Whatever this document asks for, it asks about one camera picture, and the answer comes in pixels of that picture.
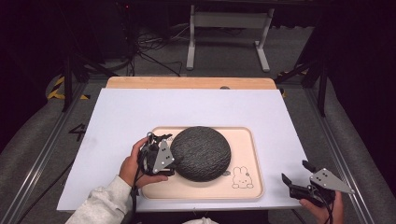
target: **wooden board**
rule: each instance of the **wooden board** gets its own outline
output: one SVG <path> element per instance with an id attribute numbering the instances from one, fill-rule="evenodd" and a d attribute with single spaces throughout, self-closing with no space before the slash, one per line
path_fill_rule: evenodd
<path id="1" fill-rule="evenodd" d="M 111 89 L 220 89 L 276 90 L 271 78 L 251 77 L 111 77 Z"/>
<path id="2" fill-rule="evenodd" d="M 178 133 L 187 127 L 159 127 L 156 135 L 171 133 L 167 139 L 169 146 Z M 216 128 L 230 144 L 231 162 L 227 171 L 219 178 L 208 182 L 193 182 L 179 174 L 170 176 L 168 181 L 147 185 L 143 195 L 149 199 L 255 199 L 263 194 L 262 175 L 253 137 L 249 129 L 243 127 Z"/>

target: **white surface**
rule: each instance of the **white surface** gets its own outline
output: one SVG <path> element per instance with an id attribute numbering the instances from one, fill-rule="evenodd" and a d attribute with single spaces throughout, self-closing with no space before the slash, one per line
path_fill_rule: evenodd
<path id="1" fill-rule="evenodd" d="M 283 99 L 277 90 L 102 89 L 58 204 L 76 210 L 92 189 L 107 186 L 132 145 L 159 126 L 246 127 L 255 141 L 265 192 L 254 200 L 149 200 L 137 211 L 272 209 L 299 206 L 281 173 L 306 186 L 311 175 Z"/>

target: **metal frame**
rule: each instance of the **metal frame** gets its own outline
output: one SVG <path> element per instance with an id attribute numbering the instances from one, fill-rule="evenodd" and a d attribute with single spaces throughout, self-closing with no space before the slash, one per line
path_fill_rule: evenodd
<path id="1" fill-rule="evenodd" d="M 187 54 L 187 70 L 194 68 L 195 58 L 195 27 L 227 27 L 227 28 L 249 28 L 262 29 L 260 41 L 255 41 L 255 48 L 259 56 L 262 71 L 269 72 L 267 58 L 263 50 L 265 39 L 271 25 L 274 9 L 268 13 L 220 13 L 220 12 L 195 12 L 195 6 L 191 6 L 190 14 L 190 44 Z"/>
<path id="2" fill-rule="evenodd" d="M 340 147 L 338 146 L 330 126 L 325 118 L 321 116 L 321 112 L 318 110 L 316 106 L 317 98 L 312 89 L 304 89 L 305 95 L 308 98 L 309 103 L 311 104 L 313 110 L 315 111 L 315 115 L 317 117 L 318 123 L 322 131 L 325 133 L 328 143 L 330 145 L 330 152 L 332 154 L 332 159 L 337 167 L 337 170 L 340 174 L 341 179 L 350 187 L 355 190 L 354 194 L 348 194 L 350 200 L 352 201 L 353 206 L 355 207 L 356 214 L 359 217 L 361 223 L 375 223 L 370 211 L 367 208 L 366 203 L 361 196 L 361 191 L 358 184 L 355 181 L 352 173 L 350 172 L 347 163 L 344 159 L 344 156 L 341 152 Z"/>
<path id="3" fill-rule="evenodd" d="M 71 101 L 71 104 L 69 105 L 67 110 L 61 113 L 60 117 L 56 121 L 56 124 L 51 134 L 49 135 L 46 144 L 43 146 L 43 149 L 35 160 L 35 164 L 30 169 L 28 175 L 26 176 L 25 180 L 21 185 L 20 190 L 18 191 L 17 195 L 15 196 L 14 200 L 12 201 L 0 223 L 16 223 L 18 221 L 23 207 L 29 199 L 29 196 L 35 188 L 35 184 L 43 173 L 44 168 L 46 167 L 47 162 L 49 161 L 50 156 L 55 149 L 59 134 L 64 128 L 67 119 L 69 118 L 71 112 L 73 111 L 73 108 L 78 102 L 78 97 L 83 93 L 86 85 L 87 83 L 78 83 L 74 94 L 74 100 Z"/>

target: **wooden tray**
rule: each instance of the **wooden tray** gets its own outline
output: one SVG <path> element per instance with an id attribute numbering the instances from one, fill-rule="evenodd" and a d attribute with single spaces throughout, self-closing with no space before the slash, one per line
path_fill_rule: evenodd
<path id="1" fill-rule="evenodd" d="M 167 140 L 171 146 L 178 133 L 187 127 L 158 127 L 152 132 L 156 135 L 171 133 Z M 216 128 L 230 144 L 231 162 L 219 178 L 197 183 L 176 173 L 168 181 L 146 185 L 143 195 L 148 199 L 254 199 L 263 194 L 262 175 L 256 157 L 253 138 L 249 129 L 244 127 Z"/>

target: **cartoon rabbit print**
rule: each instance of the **cartoon rabbit print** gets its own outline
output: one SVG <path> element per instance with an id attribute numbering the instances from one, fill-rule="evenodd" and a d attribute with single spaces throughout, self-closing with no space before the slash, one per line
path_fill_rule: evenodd
<path id="1" fill-rule="evenodd" d="M 234 189 L 252 189 L 253 184 L 245 166 L 233 168 L 233 188 Z"/>

